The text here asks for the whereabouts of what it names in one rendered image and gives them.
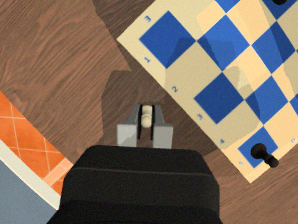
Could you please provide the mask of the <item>black pawn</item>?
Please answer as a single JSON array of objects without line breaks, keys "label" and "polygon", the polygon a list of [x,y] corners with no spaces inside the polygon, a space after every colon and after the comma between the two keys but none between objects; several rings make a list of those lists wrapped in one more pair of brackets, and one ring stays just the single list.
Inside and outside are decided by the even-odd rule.
[{"label": "black pawn", "polygon": [[277,5],[282,5],[287,2],[287,0],[272,0]]},{"label": "black pawn", "polygon": [[254,159],[263,159],[265,164],[269,165],[271,168],[278,166],[279,161],[273,155],[267,153],[267,148],[264,144],[255,144],[251,149],[251,156]]}]

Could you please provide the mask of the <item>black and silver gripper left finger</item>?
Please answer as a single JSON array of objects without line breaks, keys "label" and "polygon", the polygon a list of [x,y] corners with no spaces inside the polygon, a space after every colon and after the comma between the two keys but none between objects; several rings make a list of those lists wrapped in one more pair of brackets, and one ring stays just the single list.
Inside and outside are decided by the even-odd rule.
[{"label": "black and silver gripper left finger", "polygon": [[117,146],[137,147],[142,128],[142,107],[142,104],[134,104],[127,121],[117,124]]}]

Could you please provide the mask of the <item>white pawn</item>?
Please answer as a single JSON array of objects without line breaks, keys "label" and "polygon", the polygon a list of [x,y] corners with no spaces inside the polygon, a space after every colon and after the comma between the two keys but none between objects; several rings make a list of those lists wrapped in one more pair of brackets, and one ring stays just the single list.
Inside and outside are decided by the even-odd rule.
[{"label": "white pawn", "polygon": [[152,121],[152,106],[145,105],[142,107],[141,126],[144,128],[151,127]]}]

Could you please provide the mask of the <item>blue and cream chessboard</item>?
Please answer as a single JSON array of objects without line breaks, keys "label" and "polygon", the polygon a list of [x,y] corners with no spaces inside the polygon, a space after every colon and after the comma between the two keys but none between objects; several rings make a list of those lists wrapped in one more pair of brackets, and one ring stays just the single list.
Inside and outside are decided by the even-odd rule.
[{"label": "blue and cream chessboard", "polygon": [[298,0],[156,0],[117,40],[250,183],[298,143]]}]

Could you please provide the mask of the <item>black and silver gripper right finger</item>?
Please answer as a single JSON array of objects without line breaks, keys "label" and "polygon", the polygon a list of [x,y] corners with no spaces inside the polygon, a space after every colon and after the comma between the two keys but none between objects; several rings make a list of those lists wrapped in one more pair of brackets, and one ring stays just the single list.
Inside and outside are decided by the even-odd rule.
[{"label": "black and silver gripper right finger", "polygon": [[151,140],[153,137],[152,148],[171,149],[172,136],[173,136],[173,126],[172,124],[164,123],[161,106],[152,105],[152,123],[151,123]]}]

